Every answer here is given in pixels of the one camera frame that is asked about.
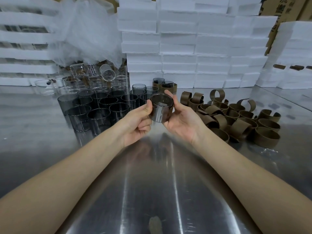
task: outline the metal table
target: metal table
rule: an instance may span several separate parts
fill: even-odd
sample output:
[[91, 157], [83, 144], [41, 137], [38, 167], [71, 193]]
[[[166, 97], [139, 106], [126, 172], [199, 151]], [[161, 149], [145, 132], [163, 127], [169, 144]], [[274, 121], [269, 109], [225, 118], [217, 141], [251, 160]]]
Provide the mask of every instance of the metal table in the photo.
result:
[[[204, 93], [205, 102], [211, 91], [185, 90]], [[225, 92], [231, 103], [255, 99], [256, 114], [268, 108], [282, 115], [274, 150], [232, 146], [312, 199], [312, 112], [259, 87]], [[0, 197], [93, 138], [90, 131], [75, 133], [56, 98], [33, 87], [0, 87], [0, 112]], [[149, 223], [161, 223], [163, 233], [260, 233], [218, 174], [156, 123], [108, 165], [58, 233], [145, 234]]]

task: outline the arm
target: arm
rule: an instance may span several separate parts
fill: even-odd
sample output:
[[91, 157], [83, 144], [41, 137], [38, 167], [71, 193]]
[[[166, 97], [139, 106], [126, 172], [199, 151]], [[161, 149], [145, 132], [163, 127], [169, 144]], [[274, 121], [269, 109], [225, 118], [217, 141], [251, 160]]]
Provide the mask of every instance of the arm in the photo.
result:
[[150, 130], [151, 111], [148, 100], [77, 152], [1, 198], [0, 233], [55, 233], [115, 155]]
[[164, 126], [189, 141], [232, 189], [264, 233], [312, 233], [312, 201], [256, 165], [210, 131], [198, 115], [174, 98]]

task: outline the person's right arm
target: person's right arm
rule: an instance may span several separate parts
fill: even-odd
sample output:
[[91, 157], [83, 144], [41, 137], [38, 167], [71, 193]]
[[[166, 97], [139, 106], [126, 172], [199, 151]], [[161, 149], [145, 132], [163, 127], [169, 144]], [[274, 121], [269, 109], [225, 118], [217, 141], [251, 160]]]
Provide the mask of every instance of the person's right arm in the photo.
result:
[[174, 99], [164, 126], [190, 142], [232, 189], [264, 233], [312, 233], [312, 201], [226, 144], [189, 107]]

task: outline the person's left hand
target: person's left hand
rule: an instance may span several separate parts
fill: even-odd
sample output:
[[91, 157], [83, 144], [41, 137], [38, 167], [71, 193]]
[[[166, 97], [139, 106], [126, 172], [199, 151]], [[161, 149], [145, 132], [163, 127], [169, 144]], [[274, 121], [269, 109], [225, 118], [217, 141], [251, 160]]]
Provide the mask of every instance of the person's left hand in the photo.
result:
[[152, 102], [147, 100], [145, 105], [128, 112], [124, 118], [113, 126], [121, 134], [123, 147], [137, 142], [151, 130], [152, 120], [149, 115], [152, 109]]

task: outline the forearm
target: forearm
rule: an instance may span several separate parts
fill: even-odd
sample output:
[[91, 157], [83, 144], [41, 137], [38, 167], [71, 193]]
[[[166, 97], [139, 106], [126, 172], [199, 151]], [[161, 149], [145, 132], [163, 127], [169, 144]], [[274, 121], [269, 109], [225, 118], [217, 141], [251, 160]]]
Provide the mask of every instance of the forearm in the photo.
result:
[[235, 193], [263, 233], [311, 233], [312, 202], [242, 156], [209, 129], [194, 147]]
[[0, 200], [0, 233], [55, 233], [122, 144], [113, 128]]

